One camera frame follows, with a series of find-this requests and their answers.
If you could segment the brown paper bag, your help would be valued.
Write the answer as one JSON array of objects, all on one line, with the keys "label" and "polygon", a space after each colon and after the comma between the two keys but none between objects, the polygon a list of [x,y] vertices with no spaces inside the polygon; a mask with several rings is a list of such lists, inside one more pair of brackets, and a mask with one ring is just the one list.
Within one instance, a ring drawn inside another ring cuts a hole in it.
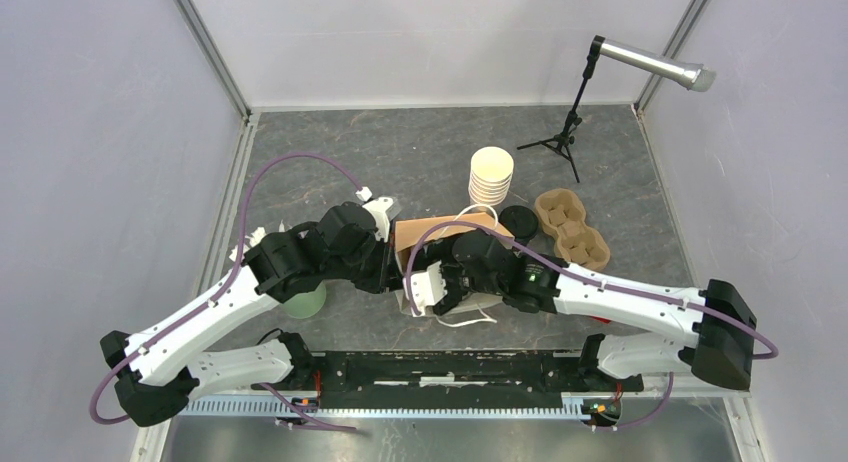
[{"label": "brown paper bag", "polygon": [[[438,216],[422,219],[401,220],[394,229],[395,259],[402,275],[403,288],[395,292],[400,311],[412,316],[409,302],[404,289],[404,280],[413,272],[424,271],[423,247],[427,243],[453,243],[458,237],[473,231],[477,225],[491,229],[496,233],[513,240],[514,236],[499,223],[497,211],[485,204],[472,204],[456,215]],[[444,325],[444,317],[464,312],[483,312],[486,308],[496,305],[500,299],[494,295],[471,294],[460,305],[443,316],[433,312],[426,316],[436,318]]]}]

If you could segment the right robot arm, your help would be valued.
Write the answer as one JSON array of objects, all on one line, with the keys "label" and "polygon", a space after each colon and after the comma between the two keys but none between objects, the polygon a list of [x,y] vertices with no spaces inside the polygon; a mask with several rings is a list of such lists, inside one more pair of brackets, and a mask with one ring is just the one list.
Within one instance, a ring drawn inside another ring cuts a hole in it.
[{"label": "right robot arm", "polygon": [[757,319],[736,287],[704,289],[635,282],[541,255],[477,229],[423,244],[411,255],[417,309],[450,311],[477,294],[524,313],[604,319],[638,329],[586,339],[580,382],[602,390],[615,379],[689,370],[720,388],[751,386]]}]

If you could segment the black coffee lid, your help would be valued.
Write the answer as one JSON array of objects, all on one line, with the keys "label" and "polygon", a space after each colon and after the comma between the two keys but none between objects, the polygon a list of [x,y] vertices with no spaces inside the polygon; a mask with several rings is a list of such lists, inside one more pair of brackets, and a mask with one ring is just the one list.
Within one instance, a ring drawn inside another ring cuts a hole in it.
[{"label": "black coffee lid", "polygon": [[499,223],[522,245],[527,245],[533,240],[540,229],[539,219],[535,212],[520,205],[503,208],[499,213]]}]

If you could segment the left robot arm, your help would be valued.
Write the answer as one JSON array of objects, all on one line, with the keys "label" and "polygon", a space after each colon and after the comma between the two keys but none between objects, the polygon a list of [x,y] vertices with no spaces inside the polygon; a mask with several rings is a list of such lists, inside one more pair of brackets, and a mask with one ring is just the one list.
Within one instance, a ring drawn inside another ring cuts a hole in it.
[{"label": "left robot arm", "polygon": [[348,281],[379,294],[399,288],[393,264],[392,222],[400,211],[390,197],[345,202],[318,222],[261,238],[216,285],[143,331],[112,331],[101,350],[119,405],[139,427],[164,422],[206,395],[279,384],[311,389],[314,357],[298,334],[259,345],[212,352],[210,346],[244,322],[327,280]]}]

